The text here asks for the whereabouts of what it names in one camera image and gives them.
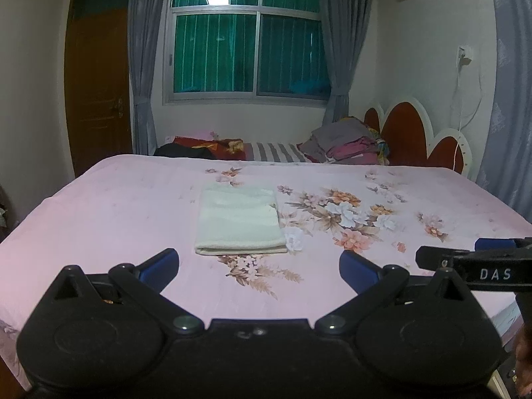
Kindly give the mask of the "person's right hand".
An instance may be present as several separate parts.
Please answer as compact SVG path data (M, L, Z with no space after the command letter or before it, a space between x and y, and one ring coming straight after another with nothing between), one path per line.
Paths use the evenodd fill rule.
M532 384L532 339L531 324L522 326L515 337L515 375L517 377L515 385L519 396L524 397L531 394Z

